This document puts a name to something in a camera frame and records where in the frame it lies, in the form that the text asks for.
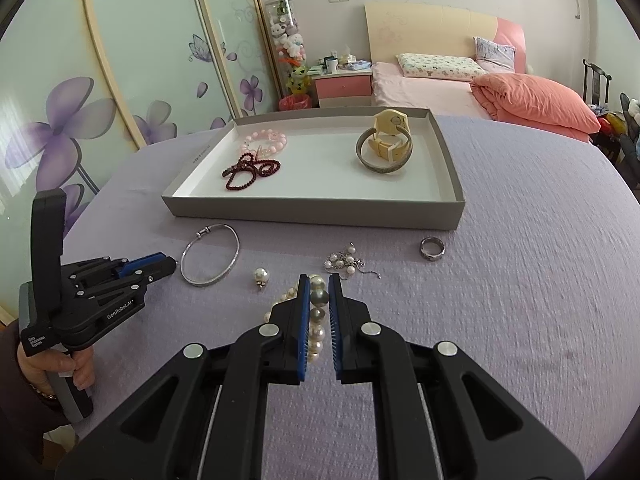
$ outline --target sleeve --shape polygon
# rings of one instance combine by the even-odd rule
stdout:
[[[18,323],[0,332],[0,409],[14,429],[15,437],[42,461],[42,435],[68,424],[56,400],[39,395],[24,378],[16,356]]]

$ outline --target finger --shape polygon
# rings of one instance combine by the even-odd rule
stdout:
[[[74,384],[76,384],[76,388],[78,388],[78,390],[85,390],[89,386],[92,386],[94,383],[95,383],[95,374],[93,371],[87,377],[85,377],[82,381],[79,381],[78,384],[76,384],[76,380],[74,379]]]
[[[84,350],[79,350],[78,352],[73,352],[71,355],[73,360],[76,362],[76,370],[82,368],[87,362],[89,362],[94,357],[94,347],[89,346],[89,348],[85,348]]]
[[[46,372],[72,372],[76,369],[76,362],[69,356],[56,350],[45,350],[27,361],[30,366]]]
[[[76,386],[83,384],[88,377],[93,375],[93,373],[94,373],[94,362],[89,361],[82,368],[74,372],[74,384]]]

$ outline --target pink bead bracelet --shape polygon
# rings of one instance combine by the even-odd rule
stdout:
[[[257,140],[266,140],[270,145],[263,147],[258,146],[257,150],[251,150],[249,148],[251,142]],[[287,145],[287,136],[283,133],[275,132],[271,129],[260,130],[259,132],[253,132],[251,135],[247,135],[242,144],[240,144],[240,155],[245,153],[251,153],[256,160],[264,157],[274,156],[276,153],[281,152]]]

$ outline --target trash can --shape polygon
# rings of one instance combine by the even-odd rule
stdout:
[[[311,108],[311,97],[307,94],[288,95],[278,102],[278,110],[281,112],[303,110],[304,108]]]

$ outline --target silver ring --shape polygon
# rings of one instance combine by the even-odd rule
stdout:
[[[440,248],[440,252],[438,254],[431,254],[424,250],[424,246],[426,244],[436,244]],[[429,236],[427,238],[423,238],[420,242],[420,256],[422,256],[425,260],[429,260],[430,262],[435,262],[441,257],[444,256],[444,243],[439,238],[435,236]]]
[[[228,264],[228,266],[226,266],[225,270],[223,270],[222,272],[220,272],[220,274],[218,274],[217,276],[214,276],[210,280],[207,280],[206,282],[197,282],[195,280],[192,280],[191,278],[188,278],[184,273],[184,269],[182,268],[184,265],[184,257],[187,255],[187,251],[191,249],[191,246],[194,243],[196,243],[198,240],[201,240],[204,235],[209,234],[212,229],[219,228],[219,227],[229,229],[234,234],[234,237],[236,238],[236,254],[234,254],[233,259]],[[219,282],[222,278],[228,275],[229,271],[233,269],[233,266],[236,264],[236,260],[238,259],[239,253],[240,253],[240,238],[238,238],[238,233],[236,233],[235,229],[233,229],[230,225],[227,225],[227,224],[208,225],[204,229],[201,229],[196,233],[196,237],[191,242],[189,242],[189,245],[187,245],[184,251],[182,252],[182,256],[180,257],[180,274],[182,275],[182,277],[187,283],[190,283],[193,286],[213,285],[214,283]]]
[[[361,152],[362,152],[362,146],[364,144],[364,141],[369,139],[369,137],[376,132],[375,128],[369,128],[366,132],[364,132],[358,138],[358,142],[356,142],[356,155],[358,156],[358,159],[360,160],[360,162],[365,168],[371,171],[375,171],[376,173],[393,173],[394,171],[397,171],[400,168],[402,168],[407,163],[407,161],[409,160],[409,157],[414,151],[414,142],[412,141],[411,134],[407,130],[405,130],[402,126],[396,126],[396,129],[398,130],[398,132],[400,132],[402,135],[406,137],[406,140],[407,140],[406,150],[404,151],[404,155],[402,156],[402,158],[400,160],[397,160],[390,166],[375,166],[370,162],[367,162],[366,160],[364,160],[364,158],[362,158]]]

